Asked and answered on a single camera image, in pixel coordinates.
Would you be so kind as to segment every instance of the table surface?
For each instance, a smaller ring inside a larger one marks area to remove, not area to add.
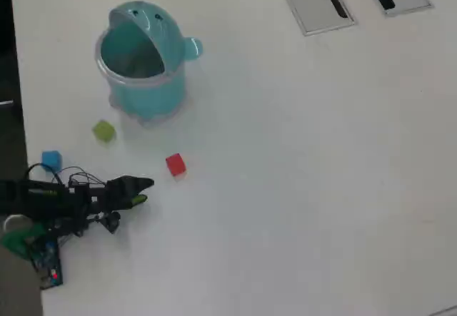
[[[29,162],[152,177],[149,202],[62,249],[62,315],[428,315],[457,304],[457,0],[301,34],[286,0],[144,0],[204,55],[143,129],[94,46],[128,0],[13,0]],[[100,146],[105,119],[118,137]],[[188,166],[176,182],[165,157]],[[46,178],[36,173],[36,177]]]

